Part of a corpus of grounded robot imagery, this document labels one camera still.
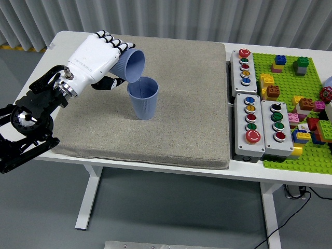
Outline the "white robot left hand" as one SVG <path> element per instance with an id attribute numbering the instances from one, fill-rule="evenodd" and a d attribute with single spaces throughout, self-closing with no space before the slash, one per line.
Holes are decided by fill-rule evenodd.
<path id="1" fill-rule="evenodd" d="M 135 47 L 133 43 L 125 43 L 115 39 L 109 32 L 101 30 L 90 34 L 70 56 L 67 67 L 72 74 L 63 81 L 78 96 L 90 84 L 99 82 L 116 63 L 122 59 L 123 54 Z"/>

